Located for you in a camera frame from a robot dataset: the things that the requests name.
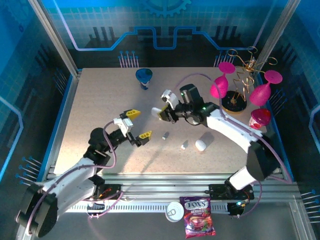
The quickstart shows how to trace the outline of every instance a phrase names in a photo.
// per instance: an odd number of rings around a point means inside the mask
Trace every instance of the gear logo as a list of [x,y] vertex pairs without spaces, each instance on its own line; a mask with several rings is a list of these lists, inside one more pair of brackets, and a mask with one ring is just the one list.
[[144,9],[157,17],[173,17],[180,14],[181,10],[186,10],[186,5],[191,4],[190,0],[141,0]]
[[18,23],[21,24],[28,20],[31,14],[28,0],[4,0],[4,3],[12,17],[14,17]]

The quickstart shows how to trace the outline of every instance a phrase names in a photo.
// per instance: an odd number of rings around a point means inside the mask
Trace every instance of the pink cup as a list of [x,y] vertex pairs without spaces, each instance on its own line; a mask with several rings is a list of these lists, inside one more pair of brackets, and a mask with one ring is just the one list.
[[253,129],[260,129],[271,121],[271,112],[266,108],[258,108],[251,112],[249,126]]

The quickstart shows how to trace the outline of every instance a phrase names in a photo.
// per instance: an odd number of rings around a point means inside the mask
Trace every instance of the black round base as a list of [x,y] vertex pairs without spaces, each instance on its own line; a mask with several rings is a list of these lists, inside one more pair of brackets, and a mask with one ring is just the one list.
[[247,101],[244,101],[240,93],[235,91],[227,91],[226,96],[222,98],[222,106],[227,111],[230,111],[232,113],[239,113],[246,109]]

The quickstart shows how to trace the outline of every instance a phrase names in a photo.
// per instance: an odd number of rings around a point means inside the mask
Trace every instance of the metal rail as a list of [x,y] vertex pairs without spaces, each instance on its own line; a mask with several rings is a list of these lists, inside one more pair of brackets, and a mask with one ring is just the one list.
[[266,40],[266,43],[261,50],[258,59],[256,60],[256,65],[260,64],[256,68],[256,70],[261,70],[263,68],[264,64],[261,63],[265,63],[267,61],[279,38],[287,27],[287,24],[289,23],[292,15],[295,13],[300,1],[301,0],[288,0],[272,32],[270,33],[270,36]]
[[[101,213],[108,210],[112,202],[106,201],[104,208],[97,207],[96,209],[87,210],[88,202],[81,201],[78,204],[74,205],[66,211],[66,213]],[[119,202],[112,209],[109,210],[109,213],[165,213],[167,209],[167,203],[154,202],[154,203],[145,203],[145,202]],[[227,203],[224,202],[213,202],[211,203],[211,213],[212,214],[229,214]]]
[[297,200],[290,202],[289,205],[299,238],[301,240],[316,240],[317,238],[311,226],[304,203]]
[[[205,191],[209,184],[223,184],[231,173],[225,174],[102,174],[108,184],[120,184],[124,191],[123,199],[139,203],[170,203],[179,201],[181,196],[209,196]],[[254,203],[257,200],[260,187],[253,186]],[[276,180],[262,182],[262,203],[290,203],[301,199],[298,186],[285,184]]]

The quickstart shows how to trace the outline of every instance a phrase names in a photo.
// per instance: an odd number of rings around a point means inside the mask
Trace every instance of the aluminum frame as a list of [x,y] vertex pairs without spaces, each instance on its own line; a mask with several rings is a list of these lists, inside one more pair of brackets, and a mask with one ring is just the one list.
[[[43,5],[37,0],[28,0],[34,9],[37,17],[41,21],[44,29],[48,33],[54,46],[57,48],[62,60],[66,64],[72,76],[78,81],[78,69],[63,43],[59,33],[56,31],[52,21],[43,8]],[[300,0],[289,0],[282,11],[274,29],[272,30],[264,48],[261,51],[257,63],[265,62],[275,47],[277,41],[282,35],[290,18],[295,12]],[[71,96],[75,95],[76,87],[70,89]],[[49,163],[54,163],[58,156],[59,146],[61,145],[63,133],[67,125],[73,98],[68,97],[64,114],[62,115],[57,135],[54,139],[55,147],[50,153]],[[47,164],[46,173],[49,172],[51,164]],[[125,191],[124,197],[128,201],[134,200],[137,203],[147,204],[166,204],[183,194],[188,193],[192,196],[204,195],[204,190],[208,189],[208,184],[221,184],[230,174],[104,174],[102,177],[107,179],[108,183],[121,183]],[[301,240],[315,240],[315,234],[312,230],[306,209],[301,200],[301,195],[296,184],[285,185],[274,180],[266,180],[262,183],[262,202],[288,202],[292,211],[298,235]],[[257,193],[259,188],[254,186],[253,190]],[[16,235],[16,240],[30,240],[32,236],[25,234],[25,228],[20,226]]]
[[275,48],[279,38],[284,33],[284,30],[287,27],[292,15],[296,11],[300,1],[301,0],[288,0],[272,32],[270,33],[270,36],[266,40],[259,57],[256,60],[256,65],[263,63],[256,68],[257,71],[260,71],[263,68],[264,63],[267,62],[268,57],[270,56],[272,50]]
[[47,11],[44,8],[41,0],[28,0],[31,7],[33,8],[36,16],[39,18],[42,23],[46,33],[50,37],[53,45],[57,49],[59,55],[61,56],[64,64],[68,68],[70,74],[76,78],[78,77],[78,68],[71,57],[64,41],[62,40],[59,32],[56,30],[53,22],[51,21]]

